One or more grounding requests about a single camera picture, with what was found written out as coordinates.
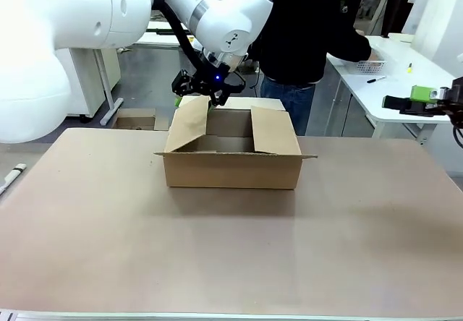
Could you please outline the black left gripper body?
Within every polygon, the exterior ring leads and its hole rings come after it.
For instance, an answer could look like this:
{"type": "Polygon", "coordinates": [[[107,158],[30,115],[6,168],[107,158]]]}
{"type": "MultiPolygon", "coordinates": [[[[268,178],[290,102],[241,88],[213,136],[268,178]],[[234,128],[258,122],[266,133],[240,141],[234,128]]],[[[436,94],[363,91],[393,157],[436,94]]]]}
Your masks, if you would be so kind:
{"type": "Polygon", "coordinates": [[[190,74],[186,69],[179,71],[171,84],[174,94],[180,97],[191,94],[216,97],[216,93],[220,93],[220,97],[228,97],[244,90],[245,81],[243,79],[238,85],[226,82],[227,77],[232,73],[229,65],[223,62],[214,64],[198,51],[185,51],[184,54],[195,72],[190,74]]]}

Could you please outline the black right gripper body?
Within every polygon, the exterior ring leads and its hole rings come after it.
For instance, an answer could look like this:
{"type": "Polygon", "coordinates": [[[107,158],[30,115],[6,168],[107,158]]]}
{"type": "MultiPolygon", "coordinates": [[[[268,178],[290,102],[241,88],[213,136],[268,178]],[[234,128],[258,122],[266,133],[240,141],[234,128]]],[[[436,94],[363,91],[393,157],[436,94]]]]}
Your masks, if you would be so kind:
{"type": "Polygon", "coordinates": [[[438,108],[450,119],[462,119],[462,83],[463,78],[453,80],[451,87],[440,87],[438,108]]]}

